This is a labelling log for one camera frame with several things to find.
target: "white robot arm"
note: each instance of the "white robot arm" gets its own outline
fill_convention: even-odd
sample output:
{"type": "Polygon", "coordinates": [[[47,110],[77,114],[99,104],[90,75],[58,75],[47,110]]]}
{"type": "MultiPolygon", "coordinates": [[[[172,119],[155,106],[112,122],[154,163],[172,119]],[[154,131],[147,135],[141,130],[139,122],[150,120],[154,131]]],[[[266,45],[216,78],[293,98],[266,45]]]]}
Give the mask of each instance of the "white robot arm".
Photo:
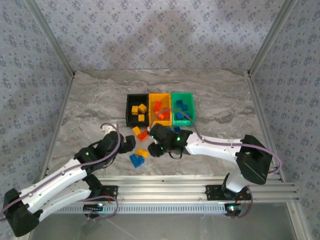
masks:
{"type": "Polygon", "coordinates": [[[208,155],[236,164],[238,169],[228,174],[222,185],[227,197],[239,193],[248,184],[263,185],[267,181],[272,156],[262,150],[242,146],[251,144],[264,148],[251,135],[246,135],[244,139],[220,139],[209,136],[200,138],[195,132],[181,130],[175,133],[158,123],[148,129],[148,134],[155,140],[148,147],[154,157],[164,153],[169,153],[172,158],[172,153],[180,155],[180,158],[183,154],[208,155]]]}
{"type": "MultiPolygon", "coordinates": [[[[154,157],[164,153],[169,153],[171,157],[172,154],[178,154],[180,158],[183,154],[208,155],[236,164],[238,169],[227,174],[218,188],[218,195],[225,199],[235,199],[248,184],[266,183],[272,156],[254,148],[240,146],[245,143],[263,147],[253,136],[246,135],[244,139],[199,138],[192,131],[175,133],[161,124],[149,128],[148,134],[155,140],[148,147],[154,157]],[[212,145],[205,140],[220,145],[212,145]]],[[[125,138],[126,142],[121,135],[119,149],[104,161],[93,164],[116,148],[118,135],[115,131],[107,133],[103,140],[82,148],[74,158],[40,182],[20,192],[14,188],[9,190],[4,196],[2,211],[14,234],[20,237],[29,233],[47,216],[71,203],[101,196],[103,186],[91,173],[109,166],[118,153],[130,152],[135,148],[135,137],[131,135],[125,138]]]]}

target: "orange bin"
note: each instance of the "orange bin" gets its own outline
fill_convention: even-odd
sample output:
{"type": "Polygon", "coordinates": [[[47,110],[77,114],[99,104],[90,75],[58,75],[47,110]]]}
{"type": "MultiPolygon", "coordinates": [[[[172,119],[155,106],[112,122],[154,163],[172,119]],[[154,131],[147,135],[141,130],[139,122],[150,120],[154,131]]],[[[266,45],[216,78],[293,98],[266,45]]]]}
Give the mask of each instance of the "orange bin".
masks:
{"type": "MultiPolygon", "coordinates": [[[[154,111],[157,101],[162,102],[160,111],[164,108],[171,109],[171,94],[170,93],[149,93],[149,124],[151,125],[152,119],[154,119],[156,113],[154,111]]],[[[163,126],[172,125],[172,112],[170,111],[169,119],[159,120],[158,118],[153,124],[162,124],[163,126]]]]}

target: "green bin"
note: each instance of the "green bin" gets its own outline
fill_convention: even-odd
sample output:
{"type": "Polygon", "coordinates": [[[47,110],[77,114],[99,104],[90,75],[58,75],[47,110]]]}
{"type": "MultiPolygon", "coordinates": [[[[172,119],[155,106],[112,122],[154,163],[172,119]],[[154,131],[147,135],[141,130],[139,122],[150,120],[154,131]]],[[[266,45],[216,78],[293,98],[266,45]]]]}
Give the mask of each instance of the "green bin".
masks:
{"type": "MultiPolygon", "coordinates": [[[[196,108],[194,103],[194,97],[191,92],[173,92],[171,93],[171,105],[173,109],[178,109],[182,111],[181,106],[178,106],[177,101],[182,100],[183,104],[187,105],[188,110],[183,111],[184,113],[191,114],[191,119],[196,121],[196,108]]],[[[191,126],[192,123],[189,119],[185,117],[182,120],[177,119],[177,113],[172,113],[172,125],[173,126],[191,126]]]]}

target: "marble surface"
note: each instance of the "marble surface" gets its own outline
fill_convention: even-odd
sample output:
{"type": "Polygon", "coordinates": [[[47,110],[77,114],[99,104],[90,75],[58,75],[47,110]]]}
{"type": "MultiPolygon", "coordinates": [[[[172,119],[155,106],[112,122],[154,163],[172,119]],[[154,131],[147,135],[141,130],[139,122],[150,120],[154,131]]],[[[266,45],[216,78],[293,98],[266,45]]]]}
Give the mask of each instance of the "marble surface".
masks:
{"type": "MultiPolygon", "coordinates": [[[[76,152],[104,137],[100,125],[118,123],[124,136],[133,134],[126,127],[127,94],[192,92],[196,123],[200,132],[218,138],[254,135],[263,142],[262,131],[242,71],[222,69],[94,70],[76,72],[67,100],[63,121],[49,162],[49,172],[61,167],[76,152]]],[[[147,149],[149,138],[136,148],[147,149]]],[[[168,154],[134,168],[129,155],[119,154],[98,175],[225,175],[235,165],[203,155],[172,159],[168,154]]]]}

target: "blue floral wallpaper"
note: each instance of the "blue floral wallpaper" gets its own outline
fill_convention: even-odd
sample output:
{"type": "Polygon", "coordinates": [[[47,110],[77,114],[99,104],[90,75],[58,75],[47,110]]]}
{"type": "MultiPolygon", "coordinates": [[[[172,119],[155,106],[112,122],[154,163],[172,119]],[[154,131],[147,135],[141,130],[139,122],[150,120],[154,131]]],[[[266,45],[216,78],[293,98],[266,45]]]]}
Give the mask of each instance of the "blue floral wallpaper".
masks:
{"type": "Polygon", "coordinates": [[[37,0],[74,70],[248,69],[283,0],[37,0]]]}
{"type": "MultiPolygon", "coordinates": [[[[0,1],[0,206],[39,178],[68,77],[23,0],[0,1]]],[[[0,239],[11,239],[0,222],[0,239]]]]}
{"type": "Polygon", "coordinates": [[[298,1],[254,77],[287,180],[320,239],[320,2],[298,1]]]}

